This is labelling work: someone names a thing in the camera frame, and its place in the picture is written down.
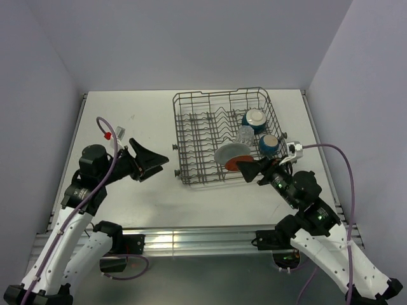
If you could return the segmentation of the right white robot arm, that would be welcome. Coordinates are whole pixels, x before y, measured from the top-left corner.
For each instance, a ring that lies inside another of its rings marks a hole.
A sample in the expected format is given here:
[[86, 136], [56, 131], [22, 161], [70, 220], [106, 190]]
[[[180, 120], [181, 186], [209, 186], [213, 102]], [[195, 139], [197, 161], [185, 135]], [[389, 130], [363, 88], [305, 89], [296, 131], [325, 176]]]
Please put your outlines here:
[[303, 252], [345, 294], [349, 304], [386, 304], [403, 289], [401, 282], [383, 274], [352, 240], [337, 213], [320, 198], [313, 172], [289, 174], [278, 159], [239, 161], [246, 182], [258, 174], [260, 186], [270, 185], [294, 210], [271, 231], [257, 231], [258, 250], [292, 247]]

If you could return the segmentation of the orange-red saucer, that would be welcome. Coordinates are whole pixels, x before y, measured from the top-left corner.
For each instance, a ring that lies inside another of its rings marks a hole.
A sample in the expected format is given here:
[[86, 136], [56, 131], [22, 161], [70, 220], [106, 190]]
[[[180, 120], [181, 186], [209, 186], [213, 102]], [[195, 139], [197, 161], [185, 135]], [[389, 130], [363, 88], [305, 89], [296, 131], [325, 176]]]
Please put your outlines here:
[[252, 162], [254, 158], [250, 155], [241, 155], [241, 156], [236, 156], [230, 160], [228, 160], [225, 164], [225, 168], [230, 171], [230, 172], [238, 172], [238, 166], [237, 163], [244, 161], [244, 162]]

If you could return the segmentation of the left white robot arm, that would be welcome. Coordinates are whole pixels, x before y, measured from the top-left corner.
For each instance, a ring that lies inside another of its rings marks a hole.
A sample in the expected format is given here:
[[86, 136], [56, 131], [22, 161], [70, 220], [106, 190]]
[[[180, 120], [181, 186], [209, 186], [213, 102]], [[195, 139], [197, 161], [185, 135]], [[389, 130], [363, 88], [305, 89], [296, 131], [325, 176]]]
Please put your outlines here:
[[107, 253], [121, 255], [124, 246], [120, 225], [101, 221], [78, 253], [74, 252], [86, 227], [107, 196], [106, 187], [125, 177], [143, 182], [162, 171], [168, 157], [129, 140], [135, 151], [114, 145], [109, 155], [100, 144], [87, 146], [79, 168], [66, 189], [55, 227], [37, 261], [21, 284], [4, 293], [7, 304], [72, 304], [74, 288], [93, 264]]

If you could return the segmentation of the dark blue mug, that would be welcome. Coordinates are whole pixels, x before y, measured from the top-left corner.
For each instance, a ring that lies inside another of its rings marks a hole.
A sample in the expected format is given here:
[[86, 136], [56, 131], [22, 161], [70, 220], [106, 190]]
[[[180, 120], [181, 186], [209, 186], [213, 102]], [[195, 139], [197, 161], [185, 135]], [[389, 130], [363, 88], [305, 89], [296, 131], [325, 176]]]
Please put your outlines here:
[[279, 150], [280, 142], [278, 138], [271, 134], [263, 135], [259, 140], [259, 151], [262, 156], [274, 156]]

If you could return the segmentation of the cream bowl with dark exterior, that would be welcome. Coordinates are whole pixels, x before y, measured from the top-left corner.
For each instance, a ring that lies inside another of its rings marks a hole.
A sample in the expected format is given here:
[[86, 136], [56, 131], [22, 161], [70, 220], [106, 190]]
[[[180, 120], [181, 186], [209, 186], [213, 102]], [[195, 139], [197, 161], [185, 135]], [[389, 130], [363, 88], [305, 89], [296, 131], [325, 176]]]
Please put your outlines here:
[[266, 122], [266, 114], [259, 109], [250, 109], [242, 117], [242, 126], [250, 126], [255, 134], [265, 130]]

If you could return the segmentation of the clear faceted glass tumbler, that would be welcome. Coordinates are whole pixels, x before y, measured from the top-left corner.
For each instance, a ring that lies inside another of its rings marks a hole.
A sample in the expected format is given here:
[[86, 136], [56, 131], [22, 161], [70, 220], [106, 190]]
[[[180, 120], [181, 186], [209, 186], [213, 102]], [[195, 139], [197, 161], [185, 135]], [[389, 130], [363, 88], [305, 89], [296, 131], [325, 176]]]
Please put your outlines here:
[[252, 146], [254, 143], [254, 129], [251, 126], [243, 125], [238, 129], [236, 142]]

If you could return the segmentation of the pale blue scalloped plate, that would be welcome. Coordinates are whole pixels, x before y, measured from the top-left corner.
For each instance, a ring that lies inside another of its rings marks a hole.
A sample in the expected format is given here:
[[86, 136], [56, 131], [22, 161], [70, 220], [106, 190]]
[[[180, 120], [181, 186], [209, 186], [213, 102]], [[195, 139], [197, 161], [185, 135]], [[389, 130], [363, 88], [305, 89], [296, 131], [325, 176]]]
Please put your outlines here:
[[215, 162], [225, 165], [229, 160], [243, 155], [250, 155], [249, 146], [242, 143], [229, 143], [221, 146], [214, 153]]

